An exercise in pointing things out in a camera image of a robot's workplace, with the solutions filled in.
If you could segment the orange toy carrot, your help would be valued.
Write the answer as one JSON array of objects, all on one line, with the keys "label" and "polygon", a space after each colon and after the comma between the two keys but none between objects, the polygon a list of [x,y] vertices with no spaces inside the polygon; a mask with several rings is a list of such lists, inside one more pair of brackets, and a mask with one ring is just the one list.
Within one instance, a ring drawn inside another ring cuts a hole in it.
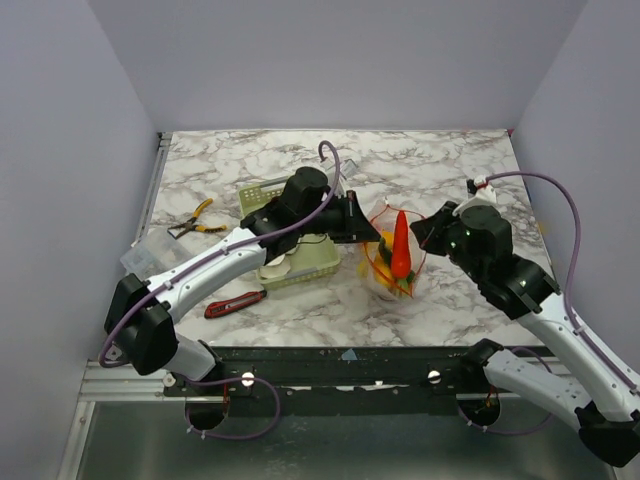
[{"label": "orange toy carrot", "polygon": [[405,212],[399,211],[394,227],[391,273],[397,279],[404,279],[409,276],[411,265],[408,222]]}]

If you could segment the yellow bell pepper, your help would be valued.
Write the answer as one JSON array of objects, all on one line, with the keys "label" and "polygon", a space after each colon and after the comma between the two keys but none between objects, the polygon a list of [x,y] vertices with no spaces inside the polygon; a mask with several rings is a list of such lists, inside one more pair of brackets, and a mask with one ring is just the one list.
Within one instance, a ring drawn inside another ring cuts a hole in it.
[{"label": "yellow bell pepper", "polygon": [[375,257],[373,263],[373,278],[384,288],[393,287],[394,277],[391,273],[391,269],[379,255]]}]

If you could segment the green plastic basket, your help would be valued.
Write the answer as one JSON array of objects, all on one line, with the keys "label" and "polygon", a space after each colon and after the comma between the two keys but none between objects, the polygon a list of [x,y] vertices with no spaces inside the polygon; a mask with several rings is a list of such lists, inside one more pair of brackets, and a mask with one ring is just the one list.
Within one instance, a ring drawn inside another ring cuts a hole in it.
[{"label": "green plastic basket", "polygon": [[[239,200],[241,216],[262,208],[273,197],[278,196],[284,188],[287,177],[267,180],[261,183],[239,188],[237,197]],[[296,248],[286,255],[291,263],[291,270],[282,277],[272,280],[263,280],[255,273],[258,283],[266,290],[274,290],[293,284],[310,281],[337,272],[340,265],[340,254],[334,243],[323,235],[306,235],[302,237]]]}]

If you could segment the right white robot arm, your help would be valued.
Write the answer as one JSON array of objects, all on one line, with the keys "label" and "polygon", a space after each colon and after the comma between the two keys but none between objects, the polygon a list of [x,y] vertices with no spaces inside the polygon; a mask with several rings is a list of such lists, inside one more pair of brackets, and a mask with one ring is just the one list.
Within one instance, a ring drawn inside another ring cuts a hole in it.
[{"label": "right white robot arm", "polygon": [[411,223],[419,246],[447,257],[481,295],[531,332],[571,372],[567,381],[532,367],[503,347],[464,362],[460,379],[469,390],[507,389],[574,429],[600,460],[618,468],[639,453],[639,375],[566,304],[567,295],[538,264],[515,254],[512,227],[492,206],[455,210],[446,203]]}]

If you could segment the green toy cucumber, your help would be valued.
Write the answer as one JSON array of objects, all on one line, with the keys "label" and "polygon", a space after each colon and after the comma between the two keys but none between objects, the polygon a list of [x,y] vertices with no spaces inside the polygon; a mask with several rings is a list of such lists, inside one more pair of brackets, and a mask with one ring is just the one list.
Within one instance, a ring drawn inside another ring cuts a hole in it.
[{"label": "green toy cucumber", "polygon": [[378,253],[385,262],[391,262],[393,253],[393,237],[381,237],[378,244]]}]

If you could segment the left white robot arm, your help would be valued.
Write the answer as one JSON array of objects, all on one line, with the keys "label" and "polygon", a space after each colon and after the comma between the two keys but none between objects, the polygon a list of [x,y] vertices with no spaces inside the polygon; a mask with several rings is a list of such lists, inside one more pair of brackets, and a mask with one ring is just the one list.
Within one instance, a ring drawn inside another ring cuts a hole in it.
[{"label": "left white robot arm", "polygon": [[204,342],[179,336],[175,324],[218,289],[311,234],[325,235],[335,244],[380,238],[354,191],[337,196],[323,172],[301,167],[278,195],[214,247],[147,280],[135,274],[122,278],[104,325],[107,344],[118,347],[140,375],[167,369],[186,377],[197,393],[214,393],[222,380],[215,354]]}]

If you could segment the clear zip bag orange zipper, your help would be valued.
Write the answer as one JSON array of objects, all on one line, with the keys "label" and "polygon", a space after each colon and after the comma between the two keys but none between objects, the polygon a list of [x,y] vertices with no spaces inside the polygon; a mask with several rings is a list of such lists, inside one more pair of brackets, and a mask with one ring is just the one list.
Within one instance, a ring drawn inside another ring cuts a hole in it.
[{"label": "clear zip bag orange zipper", "polygon": [[396,206],[384,198],[374,205],[367,218],[380,238],[359,247],[361,260],[357,272],[361,283],[383,301],[413,299],[425,268],[426,252],[420,248],[410,225],[425,216],[408,205]]}]

